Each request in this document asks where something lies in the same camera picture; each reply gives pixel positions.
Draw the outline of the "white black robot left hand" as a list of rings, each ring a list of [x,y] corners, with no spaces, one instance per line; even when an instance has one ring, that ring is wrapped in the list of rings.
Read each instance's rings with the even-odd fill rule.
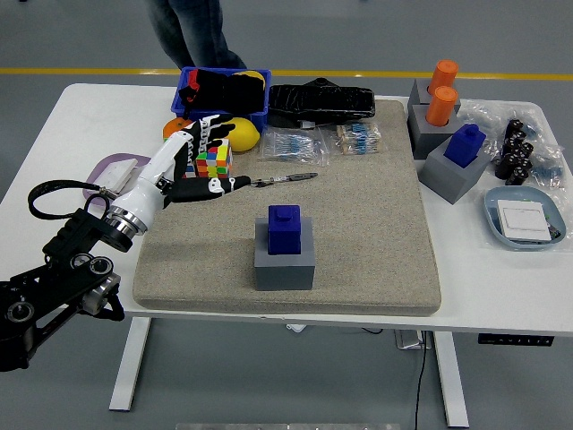
[[[156,213],[171,202],[211,200],[249,185],[248,176],[184,176],[190,162],[208,149],[217,148],[235,129],[231,119],[229,114],[206,116],[171,134],[141,171],[134,188],[113,201],[108,217],[128,219],[146,229]]]

